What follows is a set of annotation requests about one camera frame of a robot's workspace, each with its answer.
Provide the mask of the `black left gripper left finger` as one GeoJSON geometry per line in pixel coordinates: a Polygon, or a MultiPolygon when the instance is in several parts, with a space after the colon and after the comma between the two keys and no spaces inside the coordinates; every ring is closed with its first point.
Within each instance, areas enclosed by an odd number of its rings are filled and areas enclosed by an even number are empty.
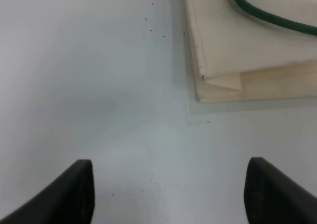
{"type": "Polygon", "coordinates": [[[2,224],[90,224],[95,209],[91,160],[77,160],[2,224]]]}

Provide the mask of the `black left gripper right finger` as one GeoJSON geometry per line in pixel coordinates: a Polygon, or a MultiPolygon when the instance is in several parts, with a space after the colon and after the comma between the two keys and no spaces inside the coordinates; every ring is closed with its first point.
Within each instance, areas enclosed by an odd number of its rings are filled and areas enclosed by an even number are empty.
{"type": "Polygon", "coordinates": [[[317,198],[262,157],[248,163],[244,205],[250,224],[317,222],[317,198]]]}

